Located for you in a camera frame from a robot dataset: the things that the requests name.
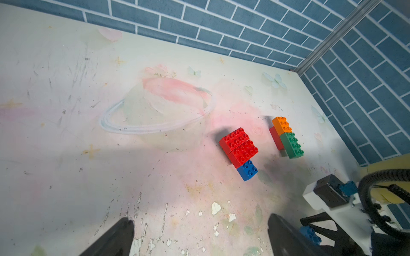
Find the red lego brick vertical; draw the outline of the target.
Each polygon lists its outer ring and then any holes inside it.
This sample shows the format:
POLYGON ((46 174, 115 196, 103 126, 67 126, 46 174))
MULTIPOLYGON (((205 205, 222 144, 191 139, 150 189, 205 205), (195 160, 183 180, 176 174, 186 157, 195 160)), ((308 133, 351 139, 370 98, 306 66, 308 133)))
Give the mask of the red lego brick vertical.
POLYGON ((234 167, 237 169, 243 166, 248 160, 258 153, 258 148, 249 140, 236 149, 231 151, 227 156, 234 167))

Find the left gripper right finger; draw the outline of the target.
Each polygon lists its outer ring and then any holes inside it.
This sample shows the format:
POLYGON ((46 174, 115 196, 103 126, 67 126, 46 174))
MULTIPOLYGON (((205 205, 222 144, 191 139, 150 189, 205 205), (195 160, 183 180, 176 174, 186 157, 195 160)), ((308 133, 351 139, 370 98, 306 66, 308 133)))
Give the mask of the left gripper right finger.
POLYGON ((270 215, 268 234, 274 256, 327 255, 319 246, 314 245, 280 215, 274 213, 270 215))

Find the long blue lego brick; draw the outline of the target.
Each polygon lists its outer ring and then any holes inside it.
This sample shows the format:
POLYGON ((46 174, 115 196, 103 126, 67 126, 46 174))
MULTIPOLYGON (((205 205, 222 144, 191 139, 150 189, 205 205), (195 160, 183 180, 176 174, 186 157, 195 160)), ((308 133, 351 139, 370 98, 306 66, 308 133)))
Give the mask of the long blue lego brick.
POLYGON ((303 226, 300 228, 300 233, 315 245, 320 245, 322 240, 317 236, 315 230, 310 226, 303 226))

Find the long green lego brick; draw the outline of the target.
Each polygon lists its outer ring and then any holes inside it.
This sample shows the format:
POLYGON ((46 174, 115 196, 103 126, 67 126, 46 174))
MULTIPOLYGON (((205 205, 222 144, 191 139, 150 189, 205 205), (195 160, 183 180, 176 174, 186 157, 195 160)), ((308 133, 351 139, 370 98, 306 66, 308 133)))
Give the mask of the long green lego brick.
POLYGON ((280 139, 290 159, 297 159, 304 155, 304 151, 301 149, 301 145, 294 133, 283 133, 280 135, 280 139))

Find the orange lego brick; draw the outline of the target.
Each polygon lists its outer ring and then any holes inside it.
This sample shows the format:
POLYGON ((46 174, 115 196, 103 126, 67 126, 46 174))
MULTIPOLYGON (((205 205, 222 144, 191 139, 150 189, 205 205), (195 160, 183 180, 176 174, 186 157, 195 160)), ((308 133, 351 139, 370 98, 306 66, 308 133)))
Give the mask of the orange lego brick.
POLYGON ((272 120, 272 123, 278 135, 293 132, 285 117, 276 117, 272 120))

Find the small blue lego brick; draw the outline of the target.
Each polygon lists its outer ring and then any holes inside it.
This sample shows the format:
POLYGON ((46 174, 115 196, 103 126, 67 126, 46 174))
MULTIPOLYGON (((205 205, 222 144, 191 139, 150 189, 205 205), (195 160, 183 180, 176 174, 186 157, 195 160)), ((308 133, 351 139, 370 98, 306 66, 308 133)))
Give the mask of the small blue lego brick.
POLYGON ((251 160, 248 160, 242 166, 237 168, 237 171, 243 181, 250 180, 255 174, 258 173, 258 169, 254 166, 251 160))

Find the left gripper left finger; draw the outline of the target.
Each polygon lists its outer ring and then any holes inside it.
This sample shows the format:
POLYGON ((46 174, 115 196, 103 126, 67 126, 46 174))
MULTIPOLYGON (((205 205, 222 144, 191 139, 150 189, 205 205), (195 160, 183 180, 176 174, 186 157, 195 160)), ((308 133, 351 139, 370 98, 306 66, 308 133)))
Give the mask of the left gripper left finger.
POLYGON ((134 222, 121 218, 80 256, 129 256, 135 235, 134 222))

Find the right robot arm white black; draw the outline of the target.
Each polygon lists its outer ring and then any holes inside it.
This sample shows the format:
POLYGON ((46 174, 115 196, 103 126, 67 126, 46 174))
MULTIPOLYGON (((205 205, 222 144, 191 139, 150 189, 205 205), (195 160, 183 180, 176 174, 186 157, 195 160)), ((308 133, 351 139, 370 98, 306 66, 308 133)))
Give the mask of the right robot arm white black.
POLYGON ((409 203, 408 169, 370 173, 359 183, 343 183, 328 175, 310 185, 304 199, 320 213, 301 219, 301 233, 331 256, 407 256, 410 227, 396 215, 398 204, 409 203))

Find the red lego brick horizontal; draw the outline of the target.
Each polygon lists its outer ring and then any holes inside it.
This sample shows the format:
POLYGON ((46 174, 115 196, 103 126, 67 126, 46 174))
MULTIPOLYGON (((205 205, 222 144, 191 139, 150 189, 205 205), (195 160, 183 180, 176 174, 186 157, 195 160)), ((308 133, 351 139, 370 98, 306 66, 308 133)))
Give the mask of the red lego brick horizontal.
POLYGON ((238 128, 235 131, 231 132, 227 136, 224 136, 220 141, 219 144, 223 149, 224 153, 228 155, 234 149, 238 148, 245 142, 249 140, 249 136, 245 133, 243 128, 238 128))

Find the red lego brick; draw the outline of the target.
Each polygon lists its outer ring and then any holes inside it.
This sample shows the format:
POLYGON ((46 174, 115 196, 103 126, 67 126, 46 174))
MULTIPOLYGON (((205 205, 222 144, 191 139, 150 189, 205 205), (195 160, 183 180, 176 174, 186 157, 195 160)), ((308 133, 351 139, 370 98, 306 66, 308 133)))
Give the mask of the red lego brick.
POLYGON ((277 149, 278 150, 284 150, 285 149, 284 144, 282 143, 282 140, 281 140, 279 134, 277 133, 275 127, 271 127, 269 129, 269 131, 271 133, 271 136, 272 136, 272 138, 275 142, 275 145, 276 145, 277 149))

